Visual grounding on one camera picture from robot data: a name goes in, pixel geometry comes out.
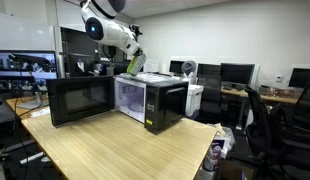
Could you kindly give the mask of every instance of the chair backrest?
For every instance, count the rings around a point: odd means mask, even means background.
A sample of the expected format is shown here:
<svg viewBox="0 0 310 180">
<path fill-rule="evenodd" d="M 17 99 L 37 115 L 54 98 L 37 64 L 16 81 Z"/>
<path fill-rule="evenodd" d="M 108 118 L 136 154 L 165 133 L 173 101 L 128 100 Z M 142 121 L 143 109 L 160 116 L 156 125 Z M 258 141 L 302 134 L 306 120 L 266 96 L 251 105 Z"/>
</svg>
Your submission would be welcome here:
<svg viewBox="0 0 310 180">
<path fill-rule="evenodd" d="M 310 83 L 306 85 L 293 110 L 295 126 L 310 131 Z"/>
<path fill-rule="evenodd" d="M 248 145 L 256 158 L 263 158 L 261 154 L 265 155 L 272 145 L 269 113 L 256 90 L 246 86 L 245 91 L 248 94 L 254 116 L 253 123 L 246 129 Z"/>
<path fill-rule="evenodd" d="M 202 100 L 215 103 L 221 102 L 221 76 L 205 77 Z"/>
</svg>

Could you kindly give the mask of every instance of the microwave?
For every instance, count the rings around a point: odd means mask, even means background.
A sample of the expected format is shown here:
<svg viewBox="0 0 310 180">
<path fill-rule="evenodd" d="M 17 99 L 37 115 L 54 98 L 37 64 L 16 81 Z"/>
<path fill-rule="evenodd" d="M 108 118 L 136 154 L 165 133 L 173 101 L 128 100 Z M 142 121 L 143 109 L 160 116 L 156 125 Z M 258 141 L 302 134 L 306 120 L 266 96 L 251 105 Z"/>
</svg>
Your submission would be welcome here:
<svg viewBox="0 0 310 180">
<path fill-rule="evenodd" d="M 185 116 L 188 82 L 140 73 L 135 77 L 77 77 L 48 80 L 52 124 L 118 109 L 157 134 Z"/>
</svg>

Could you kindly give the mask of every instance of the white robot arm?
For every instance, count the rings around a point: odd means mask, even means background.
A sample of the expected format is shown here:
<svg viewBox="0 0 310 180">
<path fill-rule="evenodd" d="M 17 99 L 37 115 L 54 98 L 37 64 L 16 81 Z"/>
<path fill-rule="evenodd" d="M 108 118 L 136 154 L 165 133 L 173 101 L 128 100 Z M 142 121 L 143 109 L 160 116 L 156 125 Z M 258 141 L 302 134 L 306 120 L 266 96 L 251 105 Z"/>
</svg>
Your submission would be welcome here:
<svg viewBox="0 0 310 180">
<path fill-rule="evenodd" d="M 128 29 L 113 21 L 125 3 L 126 0 L 88 0 L 81 3 L 81 15 L 86 33 L 92 40 L 118 47 L 127 55 L 139 56 L 142 52 L 137 37 L 142 33 L 138 26 Z"/>
</svg>

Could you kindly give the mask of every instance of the ceiling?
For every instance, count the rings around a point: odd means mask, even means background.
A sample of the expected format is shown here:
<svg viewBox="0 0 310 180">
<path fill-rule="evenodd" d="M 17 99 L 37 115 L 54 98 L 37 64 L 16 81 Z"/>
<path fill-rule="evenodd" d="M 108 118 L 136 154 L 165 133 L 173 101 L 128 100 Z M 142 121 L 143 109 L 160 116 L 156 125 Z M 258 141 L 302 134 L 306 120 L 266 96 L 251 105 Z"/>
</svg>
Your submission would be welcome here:
<svg viewBox="0 0 310 180">
<path fill-rule="evenodd" d="M 83 0 L 67 0 L 76 4 Z M 121 12 L 130 18 L 140 18 L 194 7 L 221 3 L 229 0 L 127 0 Z"/>
</svg>

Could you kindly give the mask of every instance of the black microwave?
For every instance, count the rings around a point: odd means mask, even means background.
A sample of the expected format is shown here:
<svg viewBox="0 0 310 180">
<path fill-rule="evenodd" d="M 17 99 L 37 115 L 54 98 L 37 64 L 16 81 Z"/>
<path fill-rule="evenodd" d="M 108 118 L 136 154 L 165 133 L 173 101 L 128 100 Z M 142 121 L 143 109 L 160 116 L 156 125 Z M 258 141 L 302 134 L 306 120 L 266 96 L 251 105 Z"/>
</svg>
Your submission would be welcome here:
<svg viewBox="0 0 310 180">
<path fill-rule="evenodd" d="M 134 113 L 142 113 L 145 120 L 142 122 L 144 127 L 154 134 L 170 127 L 185 116 L 188 82 L 166 80 L 149 83 L 129 79 L 137 82 L 132 83 L 133 86 L 145 83 L 143 86 L 145 88 L 139 91 L 128 85 L 119 88 L 114 85 L 114 81 L 113 76 L 49 80 L 47 85 L 52 124 L 59 126 L 114 109 L 117 107 L 114 102 L 115 92 L 119 90 L 123 90 L 129 97 L 143 99 L 139 101 L 143 110 Z"/>
</svg>

